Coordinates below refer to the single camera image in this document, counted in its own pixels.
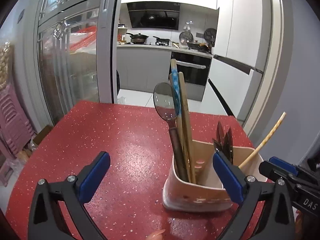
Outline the person's left hand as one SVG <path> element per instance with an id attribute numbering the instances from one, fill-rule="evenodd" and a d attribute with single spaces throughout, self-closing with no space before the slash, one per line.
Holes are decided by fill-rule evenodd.
<path id="1" fill-rule="evenodd" d="M 149 234 L 145 240 L 163 240 L 164 233 L 165 233 L 165 229 L 157 230 Z"/>

